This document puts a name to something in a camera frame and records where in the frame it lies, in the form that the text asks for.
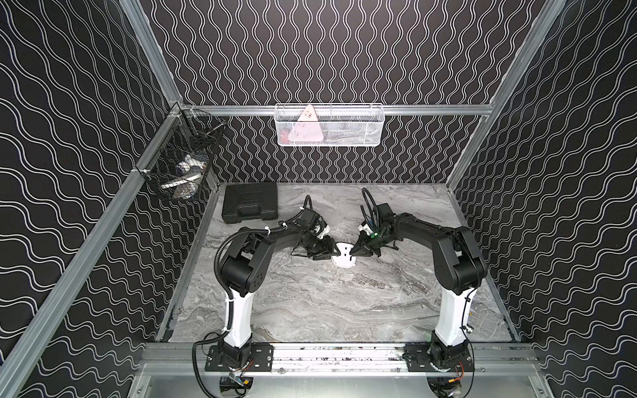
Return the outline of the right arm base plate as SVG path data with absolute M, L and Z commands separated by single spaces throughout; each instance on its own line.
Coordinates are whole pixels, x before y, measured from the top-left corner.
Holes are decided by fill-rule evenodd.
M 469 344 L 444 347 L 441 343 L 409 343 L 404 347 L 402 359 L 409 372 L 472 372 L 473 355 Z

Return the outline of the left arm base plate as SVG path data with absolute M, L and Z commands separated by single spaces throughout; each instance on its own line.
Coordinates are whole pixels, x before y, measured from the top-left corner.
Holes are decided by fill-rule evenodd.
M 222 342 L 212 346 L 207 354 L 206 372 L 221 372 L 246 369 L 247 371 L 271 371 L 275 348 L 268 343 L 248 342 L 236 348 Z

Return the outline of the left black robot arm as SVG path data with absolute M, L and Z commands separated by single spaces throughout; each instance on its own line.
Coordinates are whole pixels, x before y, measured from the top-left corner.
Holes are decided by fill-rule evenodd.
M 213 267 L 217 282 L 226 295 L 225 325 L 214 338 L 204 338 L 192 345 L 192 355 L 200 347 L 217 343 L 234 354 L 250 345 L 254 296 L 265 282 L 270 262 L 276 252 L 290 248 L 293 256 L 314 261 L 330 260 L 340 253 L 336 240 L 322 220 L 284 221 L 277 227 L 242 227 L 220 244 Z

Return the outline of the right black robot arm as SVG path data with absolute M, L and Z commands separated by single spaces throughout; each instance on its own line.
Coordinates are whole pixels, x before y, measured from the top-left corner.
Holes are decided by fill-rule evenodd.
M 469 356 L 469 312 L 477 289 L 488 273 L 472 232 L 444 227 L 409 214 L 384 215 L 374 227 L 363 222 L 353 257 L 381 256 L 382 248 L 410 240 L 431 250 L 435 277 L 442 287 L 441 313 L 431 334 L 429 358 L 443 370 Z

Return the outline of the white square alarm clock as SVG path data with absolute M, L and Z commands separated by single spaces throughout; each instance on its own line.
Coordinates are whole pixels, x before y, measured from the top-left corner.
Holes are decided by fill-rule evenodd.
M 356 258 L 351 254 L 354 245 L 337 242 L 335 245 L 336 251 L 331 256 L 332 263 L 338 268 L 351 269 L 356 265 Z

